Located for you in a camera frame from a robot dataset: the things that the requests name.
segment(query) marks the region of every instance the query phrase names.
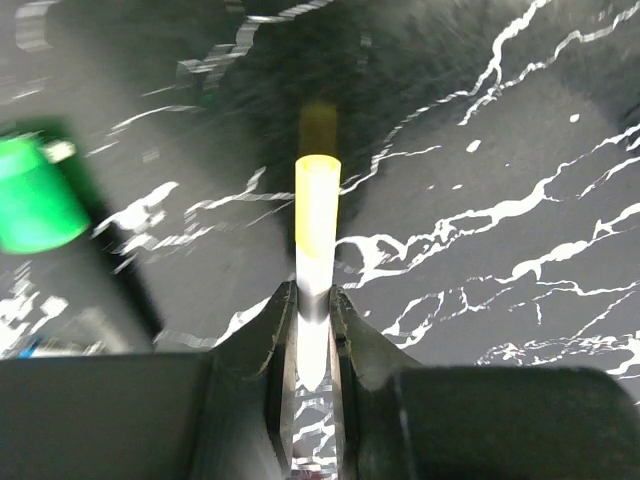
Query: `green cap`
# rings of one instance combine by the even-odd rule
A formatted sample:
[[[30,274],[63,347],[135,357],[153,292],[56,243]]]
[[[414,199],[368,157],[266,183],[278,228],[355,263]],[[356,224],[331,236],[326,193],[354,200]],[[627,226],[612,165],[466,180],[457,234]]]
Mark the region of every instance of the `green cap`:
[[[0,140],[0,249],[27,254],[61,247],[91,222],[35,138]]]

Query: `white cylinder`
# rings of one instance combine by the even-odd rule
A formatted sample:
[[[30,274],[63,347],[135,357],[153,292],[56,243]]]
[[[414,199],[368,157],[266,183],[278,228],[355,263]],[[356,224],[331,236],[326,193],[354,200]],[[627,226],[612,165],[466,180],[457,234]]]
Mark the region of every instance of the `white cylinder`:
[[[297,368],[309,391],[326,373],[339,193],[337,159],[308,155],[296,162]]]

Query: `blurred black object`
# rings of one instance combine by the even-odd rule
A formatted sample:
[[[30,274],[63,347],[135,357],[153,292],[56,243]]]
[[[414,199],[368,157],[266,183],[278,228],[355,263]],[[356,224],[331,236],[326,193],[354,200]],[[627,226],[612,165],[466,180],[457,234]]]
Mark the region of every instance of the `blurred black object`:
[[[341,480],[640,478],[604,373],[423,368],[331,293]],[[0,363],[0,478],[289,478],[296,289],[208,353]]]
[[[35,135],[43,145],[58,141],[71,142],[75,153],[69,158],[65,158],[64,161],[56,163],[55,168],[63,175],[70,190],[78,198],[94,226],[113,213],[94,180],[95,175],[88,170],[85,152],[82,151],[81,146],[74,142],[74,139],[77,138],[75,132],[63,118],[56,116],[23,118],[6,125],[4,133],[7,135]],[[73,245],[53,252],[32,256],[31,276],[34,283],[45,287],[55,285],[52,291],[71,298],[77,297],[75,292],[78,290],[84,290],[85,294],[91,293],[91,295],[84,295],[85,298],[78,300],[77,305],[72,305],[72,307],[78,307],[82,310],[85,307],[101,305],[110,314],[108,315],[111,317],[110,320],[115,318],[111,325],[112,330],[121,330],[121,334],[129,332],[129,343],[135,346],[133,351],[148,351],[152,339],[162,330],[162,323],[160,315],[154,308],[138,274],[137,262],[131,257],[131,254],[127,256],[116,251],[115,246],[124,243],[124,238],[116,227],[110,226],[95,237],[92,236],[92,230],[93,228],[83,235],[82,242],[75,242]],[[0,259],[5,271],[14,270],[24,262],[21,257],[7,255],[2,255]],[[96,271],[91,272],[89,265],[95,265],[93,268]],[[69,271],[75,271],[75,275],[65,275]],[[83,286],[92,283],[96,287],[92,292],[87,292],[86,287]],[[109,294],[119,295],[120,302],[111,302],[113,305],[100,302],[101,298],[107,298]],[[55,323],[52,322],[54,329],[57,328]],[[66,334],[72,334],[73,330],[77,333],[83,330],[78,322],[67,322],[64,329]],[[135,335],[132,335],[134,330],[138,331],[138,338],[134,338]],[[59,331],[48,333],[62,335]],[[90,338],[91,342],[89,342],[87,339],[74,338],[71,335],[68,340],[92,343],[104,339],[98,335],[97,338]]]

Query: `black device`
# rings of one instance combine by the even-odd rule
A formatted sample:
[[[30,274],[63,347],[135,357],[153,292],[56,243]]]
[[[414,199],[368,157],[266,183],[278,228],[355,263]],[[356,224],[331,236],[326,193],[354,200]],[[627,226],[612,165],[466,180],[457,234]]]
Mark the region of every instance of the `black device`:
[[[0,362],[2,480],[285,479],[296,287],[209,352]],[[605,373],[427,368],[330,295],[340,480],[640,478],[640,419]]]

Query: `black marble surface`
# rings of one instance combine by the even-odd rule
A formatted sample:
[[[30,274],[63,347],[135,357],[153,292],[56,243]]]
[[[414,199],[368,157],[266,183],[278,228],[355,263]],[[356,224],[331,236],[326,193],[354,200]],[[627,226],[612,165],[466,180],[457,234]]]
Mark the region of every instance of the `black marble surface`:
[[[0,13],[1,120],[69,126],[159,343],[215,345],[291,275],[298,116],[321,99],[344,172],[336,279],[372,325],[425,364],[595,366],[640,400],[640,2]],[[29,304],[2,261],[2,321],[42,317],[56,292]],[[296,439],[330,457],[321,397],[301,392],[317,423]]]

